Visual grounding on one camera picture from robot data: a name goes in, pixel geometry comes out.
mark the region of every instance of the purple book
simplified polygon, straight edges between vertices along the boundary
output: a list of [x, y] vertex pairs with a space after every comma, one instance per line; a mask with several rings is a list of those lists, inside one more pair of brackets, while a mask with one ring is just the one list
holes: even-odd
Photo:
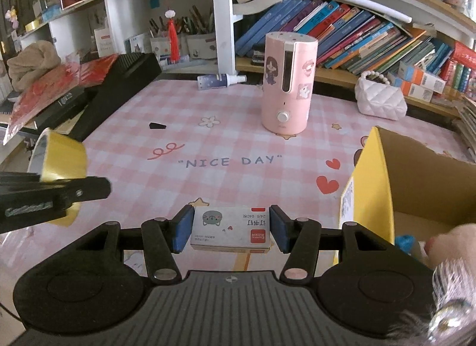
[[314, 9], [322, 5], [322, 0], [314, 0], [303, 10], [301, 10], [296, 17], [284, 25], [281, 29], [281, 32], [292, 32], [294, 27], [297, 26], [302, 20], [304, 20]]

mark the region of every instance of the ribbed gray surface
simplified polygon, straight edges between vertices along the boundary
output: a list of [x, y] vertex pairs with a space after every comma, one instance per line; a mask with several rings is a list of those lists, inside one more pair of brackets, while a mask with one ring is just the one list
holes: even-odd
[[153, 289], [144, 306], [115, 328], [58, 337], [28, 330], [14, 346], [377, 346], [332, 322], [311, 293], [271, 272], [191, 272], [178, 286]]

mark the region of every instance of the red tassel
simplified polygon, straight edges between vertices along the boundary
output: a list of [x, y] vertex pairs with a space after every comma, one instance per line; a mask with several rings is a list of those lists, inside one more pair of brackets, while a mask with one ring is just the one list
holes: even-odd
[[170, 39], [170, 60], [177, 62], [180, 59], [179, 53], [179, 39], [175, 30], [175, 23], [173, 18], [168, 19], [168, 38]]

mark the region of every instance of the white knob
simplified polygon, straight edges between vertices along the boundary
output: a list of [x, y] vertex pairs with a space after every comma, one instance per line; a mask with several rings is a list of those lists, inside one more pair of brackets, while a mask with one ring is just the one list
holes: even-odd
[[289, 121], [289, 114], [286, 111], [278, 112], [278, 121], [280, 121], [281, 123]]

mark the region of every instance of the red logo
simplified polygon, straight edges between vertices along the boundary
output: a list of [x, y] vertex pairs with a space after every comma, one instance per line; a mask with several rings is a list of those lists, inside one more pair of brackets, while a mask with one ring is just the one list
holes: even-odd
[[266, 231], [264, 229], [252, 229], [251, 230], [251, 243], [252, 244], [264, 244], [264, 243], [266, 243]]

